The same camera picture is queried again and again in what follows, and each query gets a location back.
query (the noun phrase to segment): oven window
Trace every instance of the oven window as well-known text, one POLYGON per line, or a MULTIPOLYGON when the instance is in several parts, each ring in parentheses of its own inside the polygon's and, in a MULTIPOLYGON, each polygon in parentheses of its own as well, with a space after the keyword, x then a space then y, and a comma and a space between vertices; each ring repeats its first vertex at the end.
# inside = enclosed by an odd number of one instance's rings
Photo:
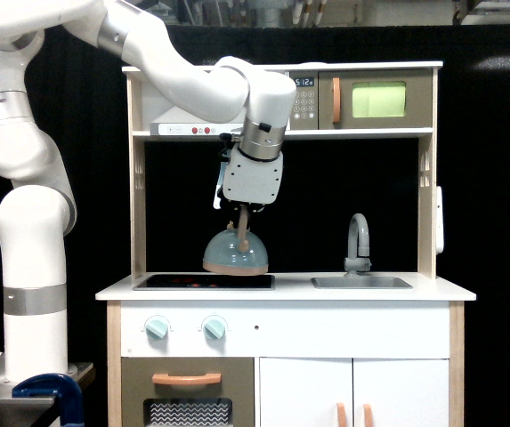
POLYGON ((219 399, 146 399, 144 425, 218 426, 232 425, 232 402, 219 399))
POLYGON ((354 83, 354 117, 405 117, 405 82, 354 83))

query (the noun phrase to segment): sink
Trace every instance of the sink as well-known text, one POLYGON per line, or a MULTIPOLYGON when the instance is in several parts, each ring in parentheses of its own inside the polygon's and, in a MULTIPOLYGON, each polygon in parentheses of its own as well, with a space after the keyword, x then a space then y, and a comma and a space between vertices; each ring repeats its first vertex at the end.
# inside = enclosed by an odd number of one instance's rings
POLYGON ((400 278, 376 276, 312 278, 312 283, 317 289, 411 289, 413 287, 400 278))

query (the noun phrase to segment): silver band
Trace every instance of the silver band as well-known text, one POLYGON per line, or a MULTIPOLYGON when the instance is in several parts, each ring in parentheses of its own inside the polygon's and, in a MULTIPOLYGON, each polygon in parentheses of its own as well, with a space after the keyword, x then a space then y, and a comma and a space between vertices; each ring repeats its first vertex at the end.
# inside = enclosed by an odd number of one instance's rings
POLYGON ((31 44, 35 38, 37 32, 27 33, 11 43, 0 44, 0 51, 3 52, 17 52, 21 49, 25 49, 31 44))
POLYGON ((67 228, 62 232, 63 236, 67 236, 71 230, 73 230, 73 227, 75 227, 75 223, 77 222, 77 207, 73 203, 73 201, 70 199, 67 194, 65 194, 63 191, 60 191, 59 189, 56 189, 55 187, 49 187, 50 189, 54 189, 55 191, 59 192, 61 194, 62 198, 65 199, 67 202, 67 206, 69 207, 69 223, 67 224, 67 228))
POLYGON ((18 91, 0 92, 0 125, 13 122, 33 121, 27 94, 18 91))
POLYGON ((112 4, 98 33, 98 47, 122 58, 124 43, 140 13, 142 10, 122 1, 112 4))
POLYGON ((259 126, 248 119, 245 120, 239 149, 254 160, 270 162, 280 154, 280 147, 287 127, 272 127, 269 132, 266 132, 259 126))
POLYGON ((47 287, 5 287, 4 314, 37 316, 67 309, 67 285, 47 287))

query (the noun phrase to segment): cabinet door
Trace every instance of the cabinet door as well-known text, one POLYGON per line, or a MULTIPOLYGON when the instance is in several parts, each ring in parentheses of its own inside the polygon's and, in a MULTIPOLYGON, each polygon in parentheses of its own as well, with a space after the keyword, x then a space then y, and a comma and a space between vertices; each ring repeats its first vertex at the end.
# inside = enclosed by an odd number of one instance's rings
POLYGON ((260 359, 261 427, 352 427, 351 359, 260 359))
POLYGON ((229 410, 232 426, 254 427, 254 401, 252 358, 122 358, 123 427, 207 425, 214 419, 217 425, 231 425, 229 410), (154 383, 152 377, 158 374, 172 378, 221 374, 221 381, 204 385, 154 383))
POLYGON ((353 361, 355 427, 448 427, 448 360, 353 361))

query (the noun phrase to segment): orange handle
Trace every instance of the orange handle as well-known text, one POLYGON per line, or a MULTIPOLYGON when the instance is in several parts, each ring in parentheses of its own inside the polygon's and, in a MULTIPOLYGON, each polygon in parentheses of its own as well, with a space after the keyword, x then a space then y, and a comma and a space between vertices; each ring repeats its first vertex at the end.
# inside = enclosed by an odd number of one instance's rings
POLYGON ((371 414, 371 405, 363 405, 363 412, 365 413, 365 427, 373 427, 373 415, 371 414))
POLYGON ((334 119, 332 123, 340 123, 340 116, 342 114, 342 90, 340 89, 340 77, 332 79, 334 84, 334 119))
POLYGON ((202 385, 218 384, 221 374, 205 374, 203 376, 170 376, 168 374, 154 374, 151 377, 154 384, 161 385, 202 385))
POLYGON ((345 407, 343 403, 337 404, 337 425, 338 427, 345 427, 345 407))

